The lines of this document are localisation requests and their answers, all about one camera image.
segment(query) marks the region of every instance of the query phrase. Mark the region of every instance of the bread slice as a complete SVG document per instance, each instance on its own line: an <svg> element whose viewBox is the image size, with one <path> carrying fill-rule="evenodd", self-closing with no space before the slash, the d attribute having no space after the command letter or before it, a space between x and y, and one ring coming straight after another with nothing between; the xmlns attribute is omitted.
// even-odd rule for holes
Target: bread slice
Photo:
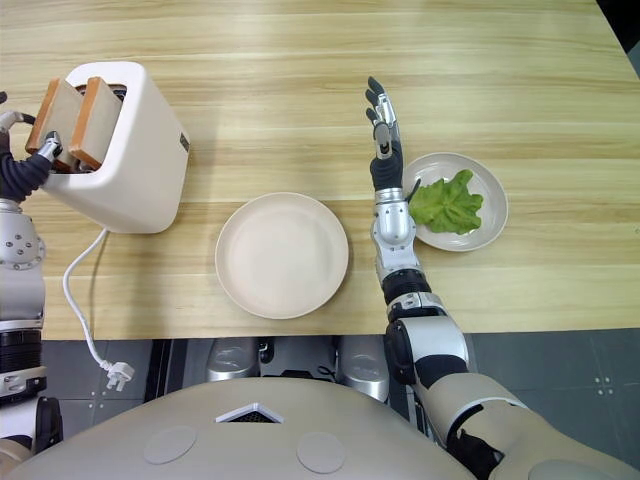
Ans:
<svg viewBox="0 0 640 480"><path fill-rule="evenodd" d="M27 140L27 152L36 153L44 143L47 133L55 130L60 135L63 150L53 168L67 173L75 171L78 160L71 154L67 145L71 141L82 101L80 92L66 81L59 78L51 80Z"/></svg>
<svg viewBox="0 0 640 480"><path fill-rule="evenodd" d="M100 77L87 80L69 152L93 169L100 168L116 128L122 101Z"/></svg>

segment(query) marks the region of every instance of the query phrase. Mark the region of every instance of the empty plate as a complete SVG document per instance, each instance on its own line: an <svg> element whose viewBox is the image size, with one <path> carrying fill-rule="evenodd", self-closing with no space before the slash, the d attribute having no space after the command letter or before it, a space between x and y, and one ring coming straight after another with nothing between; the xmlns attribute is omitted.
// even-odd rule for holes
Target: empty plate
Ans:
<svg viewBox="0 0 640 480"><path fill-rule="evenodd" d="M247 312L294 318L317 309L338 290L349 245L336 216L298 193L271 193L240 207L216 246L222 288Z"/></svg>
<svg viewBox="0 0 640 480"><path fill-rule="evenodd" d="M460 170L473 172L469 180L469 193L479 193L484 198L477 215L481 218L480 228L458 235L457 233L434 233L426 225L417 225L416 236L432 247L451 252L475 250L495 240L507 223L507 195L498 179L480 163L458 153L431 153L413 161L404 169L403 186L409 194L420 179L426 187L441 178L451 180Z"/></svg>

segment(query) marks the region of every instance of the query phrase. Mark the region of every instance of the floor tile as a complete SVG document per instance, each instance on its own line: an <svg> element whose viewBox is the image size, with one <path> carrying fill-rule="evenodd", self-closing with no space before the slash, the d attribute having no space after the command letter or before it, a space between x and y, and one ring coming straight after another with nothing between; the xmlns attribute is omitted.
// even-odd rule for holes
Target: floor tile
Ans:
<svg viewBox="0 0 640 480"><path fill-rule="evenodd" d="M142 400L102 400L96 402L93 424L98 425L138 405L142 405Z"/></svg>
<svg viewBox="0 0 640 480"><path fill-rule="evenodd" d="M605 377L603 383L640 384L640 330L596 330L591 339Z"/></svg>
<svg viewBox="0 0 640 480"><path fill-rule="evenodd" d="M622 459L640 470L640 385L612 387L609 400Z"/></svg>
<svg viewBox="0 0 640 480"><path fill-rule="evenodd" d="M513 393L561 433L601 452L621 457L606 395L598 388L521 390Z"/></svg>
<svg viewBox="0 0 640 480"><path fill-rule="evenodd" d="M69 439L93 425L95 404L91 400L60 400L62 431Z"/></svg>
<svg viewBox="0 0 640 480"><path fill-rule="evenodd" d="M588 332L473 335L478 371L510 390L594 386Z"/></svg>
<svg viewBox="0 0 640 480"><path fill-rule="evenodd" d="M107 342L95 343L98 353L104 356ZM85 342L43 342L42 364L47 367L47 389L44 395L48 397L91 399L97 395L102 379L106 379Z"/></svg>

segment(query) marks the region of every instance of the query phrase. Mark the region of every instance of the plug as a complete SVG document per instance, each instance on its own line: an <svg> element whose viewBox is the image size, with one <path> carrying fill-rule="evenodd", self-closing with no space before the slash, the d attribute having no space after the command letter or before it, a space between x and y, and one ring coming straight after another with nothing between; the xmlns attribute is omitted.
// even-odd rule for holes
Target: plug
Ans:
<svg viewBox="0 0 640 480"><path fill-rule="evenodd" d="M109 379L107 388L111 390L115 386L116 390L121 392L124 388L124 384L133 378L134 373L135 370L128 363L114 363L107 370L107 378Z"/></svg>

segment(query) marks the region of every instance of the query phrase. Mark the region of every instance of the green lettuce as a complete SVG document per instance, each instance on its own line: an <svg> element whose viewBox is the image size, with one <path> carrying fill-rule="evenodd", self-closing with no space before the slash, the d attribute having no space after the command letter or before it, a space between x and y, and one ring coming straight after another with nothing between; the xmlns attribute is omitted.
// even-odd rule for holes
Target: green lettuce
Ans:
<svg viewBox="0 0 640 480"><path fill-rule="evenodd" d="M458 235L480 227L476 212L482 207L482 195L469 193L471 170L460 170L449 182L443 178L428 187L420 187L409 203L409 213L418 224L432 232Z"/></svg>

